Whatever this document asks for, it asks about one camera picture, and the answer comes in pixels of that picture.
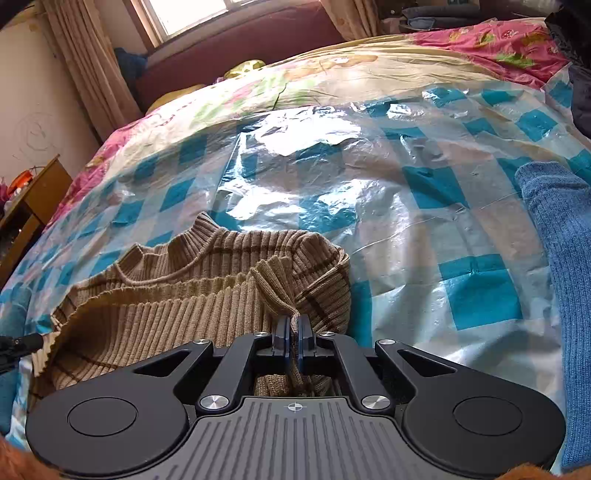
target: yellow pillow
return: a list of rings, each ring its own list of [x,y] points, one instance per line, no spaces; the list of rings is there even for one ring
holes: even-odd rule
[[[244,75],[245,73],[252,72],[256,69],[260,69],[265,65],[265,62],[262,60],[243,61],[240,65],[236,65],[234,68],[224,73],[223,77],[225,80],[233,79],[234,77],[239,77],[240,75]]]
[[[153,112],[157,108],[165,105],[166,103],[172,102],[173,100],[176,100],[177,98],[181,98],[183,95],[187,95],[188,93],[193,93],[197,90],[200,90],[205,86],[206,85],[202,85],[202,84],[193,85],[192,87],[184,88],[183,90],[175,90],[174,92],[165,93],[164,95],[162,95],[162,97],[160,97],[152,105],[150,105],[150,108],[148,108],[146,115]]]

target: gray ridged plate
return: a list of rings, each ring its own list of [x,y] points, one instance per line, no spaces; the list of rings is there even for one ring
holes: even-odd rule
[[[253,398],[200,419],[172,456],[129,480],[457,480],[414,453],[393,422],[344,398]]]

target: plastic sheet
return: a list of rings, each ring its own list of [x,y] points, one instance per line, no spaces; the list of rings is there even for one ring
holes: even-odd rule
[[[360,344],[398,339],[562,405],[554,291],[514,173],[558,160],[589,181],[590,158],[542,92],[507,82],[254,115],[105,179],[43,235],[1,299],[30,286],[27,332],[47,333],[73,283],[134,242],[167,242],[202,210],[229,229],[303,228],[351,256]],[[29,371],[22,362],[9,435],[23,445]]]

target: window frame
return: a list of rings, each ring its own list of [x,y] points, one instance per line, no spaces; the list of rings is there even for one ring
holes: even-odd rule
[[[160,45],[165,44],[166,42],[192,28],[198,27],[199,25],[215,18],[219,18],[222,15],[228,15],[236,10],[241,9],[246,4],[262,1],[265,0],[223,0],[224,4],[226,5],[226,9],[224,11],[202,18],[192,24],[187,25],[185,28],[176,31],[172,35],[169,35],[166,32],[166,29],[164,28],[158,15],[156,14],[154,7],[152,7],[150,0],[123,0],[127,11],[131,16],[131,19],[134,22],[135,28],[138,30],[142,42],[149,53],[153,52]]]

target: bed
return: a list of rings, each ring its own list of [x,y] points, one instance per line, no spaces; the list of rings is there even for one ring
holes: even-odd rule
[[[325,47],[174,100],[114,132],[0,295],[25,333],[65,292],[201,211],[229,229],[304,228],[351,258],[349,334],[394,338],[564,408],[548,262],[514,174],[591,180],[567,61],[539,18]],[[8,439],[26,447],[30,361]]]

